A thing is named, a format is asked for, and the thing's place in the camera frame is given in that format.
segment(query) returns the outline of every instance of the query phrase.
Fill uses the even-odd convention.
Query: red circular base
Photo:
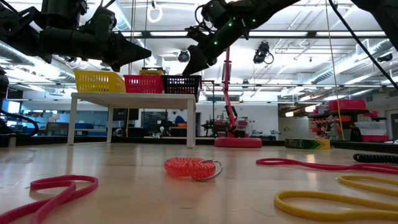
[[[216,138],[214,140],[216,147],[262,147],[262,141],[259,138]]]

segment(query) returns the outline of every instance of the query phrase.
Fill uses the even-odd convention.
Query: wooden floor
[[[263,147],[220,149],[155,144],[83,144],[79,146],[19,147],[0,149],[0,213],[61,189],[29,193],[29,183],[64,174],[93,175],[99,188],[92,194],[62,205],[44,223],[173,223],[173,224],[285,224],[318,223],[296,218],[274,208],[280,190],[321,190],[397,203],[393,197],[367,193],[340,185],[337,177],[365,172],[325,172],[301,167],[264,167],[256,159],[281,157],[307,162],[352,164],[356,151],[310,151]],[[202,157],[223,163],[214,181],[173,179],[164,171],[171,157]],[[392,175],[378,176],[395,178]],[[289,202],[319,210],[347,210],[358,206],[298,198]],[[28,223],[29,217],[15,223]],[[379,221],[349,224],[396,223]]]

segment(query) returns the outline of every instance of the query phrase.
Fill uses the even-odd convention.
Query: yellow box
[[[293,149],[331,149],[329,139],[286,139],[285,147]]]
[[[76,87],[80,93],[125,93],[124,80],[114,72],[75,70]]]
[[[141,70],[139,75],[164,75],[164,73],[161,70]]]

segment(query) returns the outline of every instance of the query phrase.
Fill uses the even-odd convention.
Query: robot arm
[[[0,0],[0,40],[47,63],[57,54],[102,60],[119,72],[121,66],[150,57],[151,52],[126,40],[122,33],[112,31],[116,18],[107,9],[112,2],[99,6],[93,17],[79,27],[80,16],[88,9],[86,0],[43,0],[41,11],[32,6],[21,12]],[[33,29],[31,22],[42,31]]]
[[[370,12],[392,44],[398,49],[398,1],[396,0],[352,0],[358,7]],[[203,27],[189,27],[187,36],[198,42],[189,46],[191,55],[183,75],[191,75],[214,65],[230,45],[242,35],[248,39],[249,31],[267,22],[275,13],[299,2],[299,0],[240,0],[226,3],[211,0],[201,6],[201,14],[217,29],[206,35]]]

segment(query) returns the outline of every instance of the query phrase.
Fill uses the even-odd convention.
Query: yellow rubber tube
[[[378,180],[381,182],[398,185],[398,181],[372,176],[344,175],[339,177],[339,183],[368,190],[380,194],[398,196],[397,190],[376,187],[368,184],[360,184],[351,180]],[[346,212],[322,212],[317,210],[299,208],[283,201],[285,198],[319,198],[336,202],[361,205],[380,210],[350,210]],[[347,222],[353,220],[392,220],[398,221],[398,204],[378,202],[357,197],[350,197],[341,194],[311,191],[283,191],[274,197],[275,207],[291,215],[321,222]]]

